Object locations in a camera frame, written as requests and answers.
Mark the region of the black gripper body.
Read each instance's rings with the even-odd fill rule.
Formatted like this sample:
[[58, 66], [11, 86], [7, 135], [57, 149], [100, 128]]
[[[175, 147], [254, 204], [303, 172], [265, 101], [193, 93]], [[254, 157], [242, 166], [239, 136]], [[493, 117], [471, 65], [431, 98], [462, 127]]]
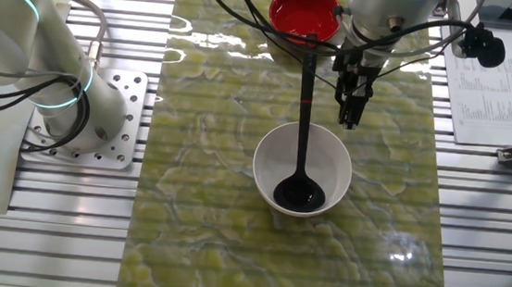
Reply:
[[337, 55], [332, 70], [338, 73], [338, 90], [353, 91], [367, 80], [374, 81], [384, 64], [382, 57], [369, 51], [355, 50], [350, 54]]

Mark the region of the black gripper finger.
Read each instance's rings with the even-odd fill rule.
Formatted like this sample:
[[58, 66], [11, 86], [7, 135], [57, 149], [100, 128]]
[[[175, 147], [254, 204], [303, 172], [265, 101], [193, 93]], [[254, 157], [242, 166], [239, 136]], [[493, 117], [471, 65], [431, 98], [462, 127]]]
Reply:
[[368, 100], [372, 96], [372, 90], [367, 88], [367, 90], [361, 96], [349, 96], [348, 97], [348, 105], [347, 105], [347, 116], [346, 116], [346, 129], [352, 130], [355, 128], [363, 116], [365, 106], [367, 105]]
[[334, 98], [339, 105], [339, 115], [338, 115], [338, 123], [344, 124], [345, 116], [346, 116], [346, 97], [348, 95], [348, 87], [345, 80], [337, 80], [336, 90], [334, 94]]

